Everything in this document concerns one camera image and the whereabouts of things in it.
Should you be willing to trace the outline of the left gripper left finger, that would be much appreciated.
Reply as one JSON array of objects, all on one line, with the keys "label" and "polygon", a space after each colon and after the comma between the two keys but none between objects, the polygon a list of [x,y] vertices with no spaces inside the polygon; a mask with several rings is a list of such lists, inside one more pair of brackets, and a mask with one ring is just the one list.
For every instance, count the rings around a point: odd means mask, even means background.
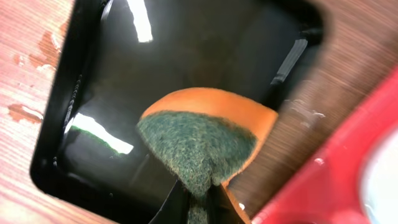
[{"label": "left gripper left finger", "polygon": [[149,224],[187,224],[190,193],[177,180],[165,202]]}]

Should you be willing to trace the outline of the light blue plate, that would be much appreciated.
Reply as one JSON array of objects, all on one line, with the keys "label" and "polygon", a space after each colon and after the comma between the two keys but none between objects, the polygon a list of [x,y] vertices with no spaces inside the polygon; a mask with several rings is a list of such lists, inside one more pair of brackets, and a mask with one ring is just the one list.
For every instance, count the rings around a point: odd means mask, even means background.
[{"label": "light blue plate", "polygon": [[366,161],[360,199],[371,224],[397,224],[397,130],[374,148]]}]

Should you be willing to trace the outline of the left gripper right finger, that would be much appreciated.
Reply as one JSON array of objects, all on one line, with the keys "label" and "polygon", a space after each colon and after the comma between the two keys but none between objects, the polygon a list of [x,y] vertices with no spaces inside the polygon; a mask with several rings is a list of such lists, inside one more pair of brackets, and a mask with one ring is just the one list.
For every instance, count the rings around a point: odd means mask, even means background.
[{"label": "left gripper right finger", "polygon": [[241,218],[222,185],[212,185],[206,195],[208,224],[240,224]]}]

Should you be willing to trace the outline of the orange green scrub sponge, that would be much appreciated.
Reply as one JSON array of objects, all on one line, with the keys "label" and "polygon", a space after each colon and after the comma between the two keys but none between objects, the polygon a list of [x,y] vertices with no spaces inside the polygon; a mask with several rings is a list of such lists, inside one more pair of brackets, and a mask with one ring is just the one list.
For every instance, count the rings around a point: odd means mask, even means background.
[{"label": "orange green scrub sponge", "polygon": [[149,106],[137,130],[189,191],[187,223],[208,223],[206,195],[212,185],[223,186],[241,223],[248,223],[228,184],[258,155],[277,117],[276,111],[235,93],[186,88]]}]

